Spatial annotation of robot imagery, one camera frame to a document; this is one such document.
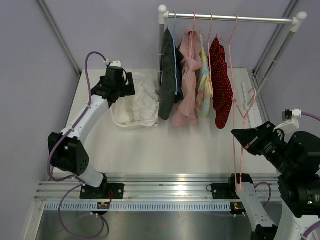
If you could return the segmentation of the pink pleated skirt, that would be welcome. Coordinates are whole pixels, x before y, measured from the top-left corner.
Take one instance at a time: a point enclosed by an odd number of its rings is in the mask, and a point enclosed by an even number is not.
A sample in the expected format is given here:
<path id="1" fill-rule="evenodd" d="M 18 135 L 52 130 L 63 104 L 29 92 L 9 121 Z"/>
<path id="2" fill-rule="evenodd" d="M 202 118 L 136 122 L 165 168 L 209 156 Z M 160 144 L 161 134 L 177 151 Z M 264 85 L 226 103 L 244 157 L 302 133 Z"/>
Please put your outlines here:
<path id="1" fill-rule="evenodd" d="M 177 105 L 177 110 L 172 117 L 172 124 L 175 127 L 183 127 L 185 125 L 196 125 L 197 117 L 195 113 L 196 97 L 197 97 L 197 77 L 196 71 L 201 68 L 201 42 L 199 35 L 194 31 L 193 36 L 193 59 L 190 58 L 190 33 L 188 30 L 182 37 L 179 51 L 183 56 L 181 61 L 182 80 L 181 89 L 183 100 Z"/>

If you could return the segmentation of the aluminium corner frame right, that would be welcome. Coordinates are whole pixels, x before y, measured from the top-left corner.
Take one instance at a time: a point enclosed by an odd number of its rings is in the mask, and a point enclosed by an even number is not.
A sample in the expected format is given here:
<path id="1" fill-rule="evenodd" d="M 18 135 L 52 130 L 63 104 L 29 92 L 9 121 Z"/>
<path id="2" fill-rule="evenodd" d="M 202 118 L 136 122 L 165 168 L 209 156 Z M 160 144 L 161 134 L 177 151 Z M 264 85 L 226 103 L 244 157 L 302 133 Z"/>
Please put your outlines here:
<path id="1" fill-rule="evenodd" d="M 290 0 L 287 7 L 285 8 L 283 14 L 282 14 L 282 18 L 290 18 L 295 10 L 295 8 L 297 7 L 299 3 L 299 0 Z M 254 69 L 252 70 L 253 75 L 256 77 L 259 70 L 261 69 L 261 67 L 263 66 L 265 60 L 268 58 L 269 54 L 272 51 L 273 46 L 276 44 L 278 37 L 280 36 L 282 30 L 284 28 L 283 24 L 278 24 L 277 27 L 275 28 L 275 30 L 273 31 L 261 57 L 259 58 L 256 66 L 254 67 Z"/>

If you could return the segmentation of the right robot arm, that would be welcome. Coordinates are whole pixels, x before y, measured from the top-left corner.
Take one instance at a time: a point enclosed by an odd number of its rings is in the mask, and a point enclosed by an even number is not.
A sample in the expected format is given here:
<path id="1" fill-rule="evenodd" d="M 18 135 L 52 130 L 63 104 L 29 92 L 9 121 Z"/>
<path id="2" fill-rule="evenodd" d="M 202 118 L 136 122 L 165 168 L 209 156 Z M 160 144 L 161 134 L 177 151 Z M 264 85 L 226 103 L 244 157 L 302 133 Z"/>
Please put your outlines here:
<path id="1" fill-rule="evenodd" d="M 232 135 L 253 156 L 263 156 L 279 172 L 282 212 L 278 225 L 271 220 L 250 181 L 235 174 L 227 185 L 240 198 L 249 218 L 252 240 L 309 240 L 320 228 L 320 139 L 297 131 L 285 142 L 285 132 L 266 122 L 256 128 L 233 129 Z"/>

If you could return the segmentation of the dark grey dotted skirt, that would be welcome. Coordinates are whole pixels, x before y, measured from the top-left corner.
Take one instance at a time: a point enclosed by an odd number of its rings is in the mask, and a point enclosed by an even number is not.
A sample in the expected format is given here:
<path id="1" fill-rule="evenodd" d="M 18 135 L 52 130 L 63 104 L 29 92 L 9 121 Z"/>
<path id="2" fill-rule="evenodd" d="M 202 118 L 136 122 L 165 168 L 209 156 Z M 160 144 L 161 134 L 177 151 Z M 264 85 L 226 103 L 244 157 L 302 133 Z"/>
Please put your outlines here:
<path id="1" fill-rule="evenodd" d="M 169 29 L 166 29 L 163 35 L 163 59 L 162 59 L 162 80 L 159 90 L 159 112 L 158 115 L 162 120 L 168 120 L 174 105 L 184 99 L 182 92 L 182 67 L 181 61 L 183 56 L 180 49 L 177 50 L 177 66 L 178 66 L 178 83 L 179 94 L 175 95 L 176 80 L 175 80 L 175 60 L 172 34 Z"/>

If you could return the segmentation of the white metal clothes rack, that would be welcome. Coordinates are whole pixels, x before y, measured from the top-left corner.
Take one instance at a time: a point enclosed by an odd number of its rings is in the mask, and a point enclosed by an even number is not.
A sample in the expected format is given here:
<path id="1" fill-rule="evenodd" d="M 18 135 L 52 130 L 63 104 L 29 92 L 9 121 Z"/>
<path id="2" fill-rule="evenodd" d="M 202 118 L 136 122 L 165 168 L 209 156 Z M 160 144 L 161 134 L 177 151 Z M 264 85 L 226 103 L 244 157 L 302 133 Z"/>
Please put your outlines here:
<path id="1" fill-rule="evenodd" d="M 167 10 L 167 7 L 165 5 L 159 6 L 158 12 L 159 12 L 159 14 L 158 14 L 158 22 L 159 22 L 158 81 L 159 81 L 159 90 L 160 90 L 161 81 L 162 81 L 162 70 L 163 70 L 163 50 L 164 50 L 163 38 L 164 38 L 164 32 L 166 30 L 166 28 L 165 28 L 165 20 L 168 19 L 168 18 L 174 18 L 174 13 L 170 13 Z M 190 14 L 190 15 L 189 14 L 176 14 L 176 18 L 177 19 L 187 19 L 188 18 L 188 19 L 192 19 L 193 20 L 193 17 L 194 17 L 194 14 Z M 211 15 L 197 15 L 196 14 L 195 17 L 196 17 L 196 20 L 209 20 L 210 21 Z M 216 20 L 218 20 L 218 21 L 220 20 L 220 21 L 233 21 L 233 22 L 236 22 L 236 17 L 235 16 L 229 16 L 229 17 L 228 16 L 214 16 L 213 15 L 213 21 L 216 21 Z M 238 16 L 238 22 L 243 22 L 245 20 L 246 20 L 245 17 L 239 17 Z M 215 38 L 211 38 L 210 46 L 211 46 L 211 44 L 212 44 L 214 39 Z M 206 55 L 208 56 L 208 44 L 207 43 L 205 44 L 205 52 L 206 52 Z M 225 49 L 225 59 L 226 58 L 229 58 L 229 50 L 228 49 Z M 230 62 L 227 62 L 227 65 L 228 65 L 227 74 L 228 74 L 229 80 L 231 82 L 232 75 L 231 75 Z M 167 119 L 167 120 L 171 120 L 171 123 L 172 123 L 172 118 L 174 116 L 174 113 L 176 112 L 176 110 L 178 108 L 178 104 L 179 103 L 177 103 L 177 104 L 175 104 L 173 106 L 173 109 L 171 111 L 170 117 L 169 117 L 169 119 Z M 211 100 L 211 104 L 210 104 L 210 109 L 211 108 L 214 108 L 213 107 L 213 99 Z M 237 100 L 237 97 L 236 97 L 236 100 L 232 101 L 232 108 L 231 108 L 231 111 L 230 111 L 230 115 L 229 115 L 228 121 L 234 119 L 235 111 L 237 111 L 237 110 L 239 110 L 239 105 L 238 105 L 238 100 Z M 197 114 L 196 107 L 195 107 L 195 115 L 196 115 L 196 124 L 197 124 L 199 115 Z M 185 126 L 182 126 L 182 127 L 195 126 L 195 125 L 188 124 L 188 125 L 185 125 Z"/>

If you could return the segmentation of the pink hanger of tie-dye skirt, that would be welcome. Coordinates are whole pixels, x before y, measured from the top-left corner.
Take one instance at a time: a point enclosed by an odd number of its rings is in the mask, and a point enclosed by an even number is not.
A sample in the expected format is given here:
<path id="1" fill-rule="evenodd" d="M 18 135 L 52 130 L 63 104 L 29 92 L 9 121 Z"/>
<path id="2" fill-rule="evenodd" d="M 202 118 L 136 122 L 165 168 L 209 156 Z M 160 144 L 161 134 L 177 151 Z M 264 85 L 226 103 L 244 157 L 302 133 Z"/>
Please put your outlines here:
<path id="1" fill-rule="evenodd" d="M 205 34 L 202 30 L 199 31 L 199 33 L 205 38 L 207 41 L 207 50 L 208 50 L 208 66 L 209 66 L 209 78 L 212 78 L 212 65 L 211 65 L 211 52 L 210 52 L 210 43 L 211 43 L 211 33 L 213 28 L 213 14 L 210 13 L 210 28 L 207 37 L 205 37 Z"/>

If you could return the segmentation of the pink hanger of red skirt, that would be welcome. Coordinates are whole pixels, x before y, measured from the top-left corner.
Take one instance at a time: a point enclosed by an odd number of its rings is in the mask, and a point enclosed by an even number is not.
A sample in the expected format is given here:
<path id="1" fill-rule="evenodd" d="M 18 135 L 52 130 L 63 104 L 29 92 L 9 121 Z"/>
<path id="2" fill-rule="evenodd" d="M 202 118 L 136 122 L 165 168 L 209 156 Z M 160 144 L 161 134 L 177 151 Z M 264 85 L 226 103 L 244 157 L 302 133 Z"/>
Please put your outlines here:
<path id="1" fill-rule="evenodd" d="M 236 95 L 236 86 L 235 86 L 235 82 L 234 82 L 234 68 L 233 68 L 233 58 L 232 58 L 231 45 L 232 45 L 233 35 L 238 27 L 238 14 L 235 13 L 234 16 L 235 16 L 235 26 L 232 30 L 232 33 L 230 34 L 229 39 L 225 40 L 219 34 L 216 35 L 216 37 L 219 40 L 222 40 L 224 43 L 226 43 L 228 45 L 228 54 L 229 54 L 230 70 L 231 70 L 231 86 L 232 86 L 232 90 L 233 90 L 233 98 L 232 98 L 233 102 L 236 100 L 237 95 Z"/>

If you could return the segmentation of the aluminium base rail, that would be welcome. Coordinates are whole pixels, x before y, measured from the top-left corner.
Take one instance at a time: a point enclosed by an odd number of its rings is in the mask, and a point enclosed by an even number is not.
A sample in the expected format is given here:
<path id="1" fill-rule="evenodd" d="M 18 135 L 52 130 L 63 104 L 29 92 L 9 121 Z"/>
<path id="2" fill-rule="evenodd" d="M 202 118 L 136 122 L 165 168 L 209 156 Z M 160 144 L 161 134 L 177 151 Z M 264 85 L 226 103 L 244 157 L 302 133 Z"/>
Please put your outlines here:
<path id="1" fill-rule="evenodd" d="M 124 184 L 124 202 L 211 202 L 211 184 L 224 184 L 229 173 L 202 174 L 124 174 L 109 173 L 107 180 L 112 184 Z M 39 183 L 34 200 L 57 201 L 67 191 L 68 201 L 79 200 L 80 190 L 76 180 Z"/>

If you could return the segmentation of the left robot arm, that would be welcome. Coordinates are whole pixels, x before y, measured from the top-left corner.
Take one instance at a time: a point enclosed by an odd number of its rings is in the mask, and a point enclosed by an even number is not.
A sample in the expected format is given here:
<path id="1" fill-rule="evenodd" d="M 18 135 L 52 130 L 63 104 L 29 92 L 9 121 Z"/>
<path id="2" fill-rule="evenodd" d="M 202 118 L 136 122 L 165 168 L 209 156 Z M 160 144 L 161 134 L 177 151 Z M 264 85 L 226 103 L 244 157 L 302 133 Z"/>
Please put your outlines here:
<path id="1" fill-rule="evenodd" d="M 50 167 L 70 173 L 86 193 L 98 199 L 107 196 L 108 178 L 90 165 L 86 139 L 98 120 L 120 98 L 135 95 L 133 74 L 119 66 L 108 66 L 105 75 L 89 91 L 88 102 L 69 126 L 48 137 Z"/>

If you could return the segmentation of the yellow blue tie-dye skirt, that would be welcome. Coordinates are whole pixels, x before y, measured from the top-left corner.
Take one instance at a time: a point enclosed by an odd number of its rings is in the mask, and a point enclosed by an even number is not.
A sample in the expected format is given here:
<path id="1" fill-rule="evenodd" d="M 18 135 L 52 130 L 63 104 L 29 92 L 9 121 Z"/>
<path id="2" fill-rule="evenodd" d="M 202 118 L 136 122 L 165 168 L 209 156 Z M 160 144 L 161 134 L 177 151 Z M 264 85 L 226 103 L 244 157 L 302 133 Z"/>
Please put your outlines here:
<path id="1" fill-rule="evenodd" d="M 208 42 L 202 34 L 199 35 L 199 39 L 201 44 L 199 54 L 201 68 L 197 73 L 195 110 L 199 116 L 206 118 L 210 113 L 211 100 L 213 98 L 213 84 L 211 80 L 211 64 L 205 51 L 205 44 Z"/>

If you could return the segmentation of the aluminium corner frame left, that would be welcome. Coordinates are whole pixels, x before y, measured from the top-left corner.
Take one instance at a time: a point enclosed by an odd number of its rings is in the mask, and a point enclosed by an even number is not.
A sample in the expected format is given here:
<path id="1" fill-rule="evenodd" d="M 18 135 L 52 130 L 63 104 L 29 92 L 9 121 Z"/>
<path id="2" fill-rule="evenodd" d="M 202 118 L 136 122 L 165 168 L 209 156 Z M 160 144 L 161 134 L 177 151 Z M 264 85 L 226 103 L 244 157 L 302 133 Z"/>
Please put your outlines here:
<path id="1" fill-rule="evenodd" d="M 47 21 L 49 27 L 51 28 L 53 34 L 55 35 L 61 49 L 63 50 L 66 58 L 68 59 L 69 63 L 71 64 L 75 74 L 77 75 L 78 78 L 81 77 L 82 70 L 79 67 L 76 59 L 74 58 L 50 8 L 48 7 L 47 3 L 45 0 L 36 0 L 35 1 L 42 12 L 44 19 Z"/>

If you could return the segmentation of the red polka dot skirt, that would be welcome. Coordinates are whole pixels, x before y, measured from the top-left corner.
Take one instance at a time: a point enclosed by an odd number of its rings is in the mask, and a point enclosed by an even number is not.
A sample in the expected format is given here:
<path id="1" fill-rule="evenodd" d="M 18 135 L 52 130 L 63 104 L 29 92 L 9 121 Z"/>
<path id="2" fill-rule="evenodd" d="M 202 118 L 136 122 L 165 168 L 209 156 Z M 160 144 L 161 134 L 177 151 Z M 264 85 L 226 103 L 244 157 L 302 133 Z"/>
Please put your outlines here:
<path id="1" fill-rule="evenodd" d="M 228 76 L 225 48 L 217 37 L 209 48 L 208 60 L 213 87 L 213 109 L 216 112 L 215 125 L 218 129 L 223 129 L 230 116 L 234 95 Z"/>

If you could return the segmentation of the aluminium corner frame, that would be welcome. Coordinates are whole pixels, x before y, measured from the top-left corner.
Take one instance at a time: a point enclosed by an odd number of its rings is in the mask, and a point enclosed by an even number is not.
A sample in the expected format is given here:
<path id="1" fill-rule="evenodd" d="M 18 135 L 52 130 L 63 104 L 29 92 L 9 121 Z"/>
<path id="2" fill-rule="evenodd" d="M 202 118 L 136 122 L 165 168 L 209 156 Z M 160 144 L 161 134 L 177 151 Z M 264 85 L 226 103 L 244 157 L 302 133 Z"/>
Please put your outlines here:
<path id="1" fill-rule="evenodd" d="M 76 59 L 74 58 L 50 8 L 48 7 L 47 3 L 45 0 L 36 0 L 35 1 L 42 12 L 44 19 L 47 21 L 49 27 L 51 28 L 53 34 L 55 35 L 61 49 L 63 50 L 66 58 L 68 59 L 69 63 L 71 64 L 75 74 L 77 75 L 78 78 L 81 77 L 82 70 L 79 67 Z"/>
<path id="2" fill-rule="evenodd" d="M 295 10 L 295 8 L 297 7 L 299 3 L 299 0 L 290 0 L 287 7 L 285 8 L 283 14 L 282 14 L 282 18 L 290 18 Z M 254 69 L 252 70 L 253 75 L 256 77 L 259 70 L 261 69 L 261 67 L 263 66 L 265 60 L 268 58 L 269 54 L 272 51 L 273 46 L 276 44 L 278 37 L 280 36 L 282 30 L 284 28 L 283 24 L 278 24 L 277 27 L 275 28 L 275 30 L 273 31 L 261 57 L 259 58 L 256 66 L 254 67 Z"/>

